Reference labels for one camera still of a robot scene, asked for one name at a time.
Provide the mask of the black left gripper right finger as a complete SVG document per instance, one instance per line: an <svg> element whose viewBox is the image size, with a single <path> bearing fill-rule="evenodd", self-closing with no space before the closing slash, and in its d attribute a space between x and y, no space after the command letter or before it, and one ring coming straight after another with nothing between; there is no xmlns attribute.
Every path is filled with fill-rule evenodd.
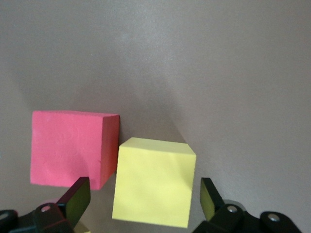
<svg viewBox="0 0 311 233"><path fill-rule="evenodd" d="M206 219L193 233L301 233L282 213L266 211L256 218L235 204L226 204L210 178L201 179L200 203Z"/></svg>

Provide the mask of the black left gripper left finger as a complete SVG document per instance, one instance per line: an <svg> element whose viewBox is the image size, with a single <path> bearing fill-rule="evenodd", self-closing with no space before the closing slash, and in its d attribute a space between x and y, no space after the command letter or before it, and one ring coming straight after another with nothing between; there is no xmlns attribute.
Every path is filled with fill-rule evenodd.
<svg viewBox="0 0 311 233"><path fill-rule="evenodd" d="M75 233L90 199L89 177L80 177L56 203L44 203L23 216L0 210L0 233Z"/></svg>

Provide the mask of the red foam block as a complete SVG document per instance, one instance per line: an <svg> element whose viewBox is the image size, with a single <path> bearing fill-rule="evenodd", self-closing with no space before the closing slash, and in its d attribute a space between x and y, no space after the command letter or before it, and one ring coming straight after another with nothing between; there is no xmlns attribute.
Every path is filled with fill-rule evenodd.
<svg viewBox="0 0 311 233"><path fill-rule="evenodd" d="M69 187L89 177L100 190L116 171L118 114L79 111L34 111L30 182Z"/></svg>

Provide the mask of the yellow foam block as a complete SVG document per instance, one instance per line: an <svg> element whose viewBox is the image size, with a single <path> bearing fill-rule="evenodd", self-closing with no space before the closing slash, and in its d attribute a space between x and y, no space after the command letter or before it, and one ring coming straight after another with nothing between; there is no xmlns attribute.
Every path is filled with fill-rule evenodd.
<svg viewBox="0 0 311 233"><path fill-rule="evenodd" d="M187 228L195 164L186 143L128 139L119 147L112 218Z"/></svg>

